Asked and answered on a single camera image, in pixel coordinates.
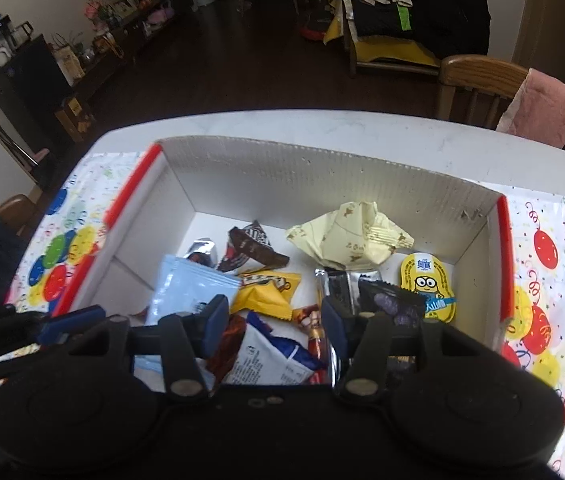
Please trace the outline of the white blue snack packet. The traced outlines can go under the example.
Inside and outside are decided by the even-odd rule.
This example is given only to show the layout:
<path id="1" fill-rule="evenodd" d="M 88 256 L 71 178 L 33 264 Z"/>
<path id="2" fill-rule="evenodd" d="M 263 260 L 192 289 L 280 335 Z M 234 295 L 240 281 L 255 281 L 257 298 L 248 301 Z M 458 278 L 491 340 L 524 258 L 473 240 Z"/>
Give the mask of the white blue snack packet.
<path id="1" fill-rule="evenodd" d="M 294 339 L 275 336 L 261 318 L 250 311 L 246 330 L 224 384 L 239 386 L 298 386 L 325 363 Z"/>

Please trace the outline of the cream snack bag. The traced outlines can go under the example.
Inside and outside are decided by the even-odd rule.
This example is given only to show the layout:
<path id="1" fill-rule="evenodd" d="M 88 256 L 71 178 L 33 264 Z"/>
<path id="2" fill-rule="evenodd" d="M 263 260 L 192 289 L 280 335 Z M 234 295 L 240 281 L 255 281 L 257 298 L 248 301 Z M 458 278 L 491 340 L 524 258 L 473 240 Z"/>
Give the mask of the cream snack bag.
<path id="1" fill-rule="evenodd" d="M 415 239 L 378 209 L 376 202 L 348 202 L 285 231 L 294 247 L 321 266 L 365 270 L 381 266 Z"/>

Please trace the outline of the light blue snack packet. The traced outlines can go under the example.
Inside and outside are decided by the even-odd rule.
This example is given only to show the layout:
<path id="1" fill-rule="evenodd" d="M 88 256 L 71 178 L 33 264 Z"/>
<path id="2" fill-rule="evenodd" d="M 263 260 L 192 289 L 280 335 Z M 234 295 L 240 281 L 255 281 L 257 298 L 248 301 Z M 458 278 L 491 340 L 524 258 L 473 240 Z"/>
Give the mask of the light blue snack packet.
<path id="1" fill-rule="evenodd" d="M 240 278 L 166 255 L 160 265 L 146 324 L 156 325 L 160 318 L 174 313 L 199 313 L 217 295 L 225 296 L 231 306 L 240 287 Z"/>

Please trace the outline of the dark purple snack packet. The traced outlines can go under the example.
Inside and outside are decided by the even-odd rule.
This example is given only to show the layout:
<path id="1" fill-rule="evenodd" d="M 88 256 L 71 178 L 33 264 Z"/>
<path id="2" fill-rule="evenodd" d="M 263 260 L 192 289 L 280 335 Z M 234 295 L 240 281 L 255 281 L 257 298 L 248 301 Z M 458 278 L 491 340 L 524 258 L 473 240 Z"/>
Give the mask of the dark purple snack packet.
<path id="1" fill-rule="evenodd" d="M 383 281 L 358 281 L 361 312 L 382 312 L 395 326 L 418 328 L 424 319 L 427 298 Z"/>

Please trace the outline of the silver foil packet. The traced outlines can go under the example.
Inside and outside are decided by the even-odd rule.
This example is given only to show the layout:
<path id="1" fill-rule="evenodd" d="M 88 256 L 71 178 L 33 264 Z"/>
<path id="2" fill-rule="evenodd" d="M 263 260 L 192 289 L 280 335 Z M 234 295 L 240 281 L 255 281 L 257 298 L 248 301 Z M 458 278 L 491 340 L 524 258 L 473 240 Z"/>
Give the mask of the silver foil packet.
<path id="1" fill-rule="evenodd" d="M 218 264 L 217 246 L 209 237 L 199 237 L 187 249 L 184 258 L 215 269 Z"/>

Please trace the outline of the yellow minion snack pack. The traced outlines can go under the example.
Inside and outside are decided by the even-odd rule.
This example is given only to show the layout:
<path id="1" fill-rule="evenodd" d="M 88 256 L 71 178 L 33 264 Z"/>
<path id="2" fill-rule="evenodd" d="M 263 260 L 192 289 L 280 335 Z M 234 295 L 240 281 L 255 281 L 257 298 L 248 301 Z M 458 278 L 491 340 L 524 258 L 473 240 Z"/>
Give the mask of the yellow minion snack pack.
<path id="1" fill-rule="evenodd" d="M 425 316 L 451 323 L 457 301 L 444 264 L 426 252 L 408 255 L 401 263 L 401 287 L 425 298 Z"/>

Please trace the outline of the yellow chocolate candy bag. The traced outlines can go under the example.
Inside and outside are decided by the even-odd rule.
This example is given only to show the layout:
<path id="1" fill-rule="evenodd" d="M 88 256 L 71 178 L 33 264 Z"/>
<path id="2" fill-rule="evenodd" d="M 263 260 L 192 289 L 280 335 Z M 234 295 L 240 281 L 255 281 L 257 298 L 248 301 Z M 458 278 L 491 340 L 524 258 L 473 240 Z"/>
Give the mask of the yellow chocolate candy bag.
<path id="1" fill-rule="evenodd" d="M 290 321 L 291 301 L 301 284 L 299 273 L 258 271 L 240 275 L 241 286 L 232 300 L 229 312 L 253 311 L 258 314 Z"/>

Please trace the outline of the brown chocolate packet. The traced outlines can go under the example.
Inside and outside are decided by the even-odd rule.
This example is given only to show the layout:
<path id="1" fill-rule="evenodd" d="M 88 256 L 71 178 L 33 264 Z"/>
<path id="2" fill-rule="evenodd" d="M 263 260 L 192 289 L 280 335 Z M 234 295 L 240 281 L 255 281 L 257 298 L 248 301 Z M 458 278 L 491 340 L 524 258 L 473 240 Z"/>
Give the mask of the brown chocolate packet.
<path id="1" fill-rule="evenodd" d="M 228 232 L 226 250 L 217 270 L 228 274 L 242 274 L 259 270 L 284 268 L 290 261 L 276 252 L 258 220 L 243 228 L 234 226 Z"/>

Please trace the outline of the red cardboard box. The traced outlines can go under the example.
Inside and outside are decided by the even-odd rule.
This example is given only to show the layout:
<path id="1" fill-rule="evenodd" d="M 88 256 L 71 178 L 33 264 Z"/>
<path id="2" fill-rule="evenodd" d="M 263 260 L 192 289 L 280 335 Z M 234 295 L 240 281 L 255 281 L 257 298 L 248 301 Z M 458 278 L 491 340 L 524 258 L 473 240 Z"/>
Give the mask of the red cardboard box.
<path id="1" fill-rule="evenodd" d="M 439 322 L 499 350 L 513 315 L 505 196 L 386 160 L 182 136 L 148 149 L 102 229 L 78 229 L 56 313 L 144 311 L 191 370 L 168 390 L 334 384 L 367 322 Z"/>

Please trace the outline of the balloon birthday tablecloth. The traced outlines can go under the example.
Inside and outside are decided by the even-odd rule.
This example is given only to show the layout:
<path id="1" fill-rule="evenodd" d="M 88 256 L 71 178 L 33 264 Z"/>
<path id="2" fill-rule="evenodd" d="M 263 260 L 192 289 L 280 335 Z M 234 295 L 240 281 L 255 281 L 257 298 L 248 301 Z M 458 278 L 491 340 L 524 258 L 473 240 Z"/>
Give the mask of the balloon birthday tablecloth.
<path id="1" fill-rule="evenodd" d="M 115 193 L 147 151 L 90 154 L 72 170 L 14 274 L 7 300 L 18 311 L 57 314 L 75 271 L 68 260 L 75 232 L 104 227 Z M 465 182 L 505 196 L 508 204 L 513 315 L 498 351 L 554 388 L 565 405 L 565 196 Z M 550 463 L 565 477 L 565 428 Z"/>

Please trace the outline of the black cabinet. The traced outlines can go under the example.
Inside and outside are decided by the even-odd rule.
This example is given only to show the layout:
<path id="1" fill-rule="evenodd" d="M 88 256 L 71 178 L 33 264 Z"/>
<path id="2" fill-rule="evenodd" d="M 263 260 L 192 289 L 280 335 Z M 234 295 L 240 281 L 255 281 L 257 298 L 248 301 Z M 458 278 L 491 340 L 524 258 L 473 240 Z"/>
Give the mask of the black cabinet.
<path id="1" fill-rule="evenodd" d="M 73 140 L 56 113 L 71 87 L 42 35 L 24 22 L 0 19 L 0 109 L 28 147 L 61 158 Z"/>

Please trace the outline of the wooden chair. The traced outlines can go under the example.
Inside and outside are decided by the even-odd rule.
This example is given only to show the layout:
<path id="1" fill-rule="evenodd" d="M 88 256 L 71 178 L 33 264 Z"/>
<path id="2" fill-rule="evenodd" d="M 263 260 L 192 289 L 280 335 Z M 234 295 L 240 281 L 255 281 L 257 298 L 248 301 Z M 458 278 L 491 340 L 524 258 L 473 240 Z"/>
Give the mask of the wooden chair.
<path id="1" fill-rule="evenodd" d="M 465 54 L 445 58 L 439 70 L 435 117 L 447 122 L 452 120 L 456 94 L 463 91 L 469 97 L 459 122 L 472 125 L 479 102 L 486 101 L 486 112 L 480 126 L 496 131 L 500 117 L 510 105 L 528 71 L 529 68 L 486 55 Z"/>

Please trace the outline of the pink cloth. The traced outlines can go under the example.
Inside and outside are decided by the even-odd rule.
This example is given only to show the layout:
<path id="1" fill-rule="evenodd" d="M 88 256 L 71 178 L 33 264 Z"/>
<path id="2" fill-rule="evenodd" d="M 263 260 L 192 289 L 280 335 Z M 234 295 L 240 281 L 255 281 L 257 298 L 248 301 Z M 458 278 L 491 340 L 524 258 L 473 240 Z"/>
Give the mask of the pink cloth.
<path id="1" fill-rule="evenodd" d="M 565 84 L 530 68 L 497 132 L 563 148 L 565 144 Z"/>

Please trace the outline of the clothes pile on sofa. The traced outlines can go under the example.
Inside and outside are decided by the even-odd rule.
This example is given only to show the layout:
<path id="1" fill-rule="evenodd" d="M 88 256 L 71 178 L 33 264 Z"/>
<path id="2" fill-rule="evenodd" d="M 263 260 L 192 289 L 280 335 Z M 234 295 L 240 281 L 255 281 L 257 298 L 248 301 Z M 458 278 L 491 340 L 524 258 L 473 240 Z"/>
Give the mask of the clothes pile on sofa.
<path id="1" fill-rule="evenodd" d="M 412 40 L 435 58 L 488 54 L 487 0 L 351 0 L 361 38 Z"/>

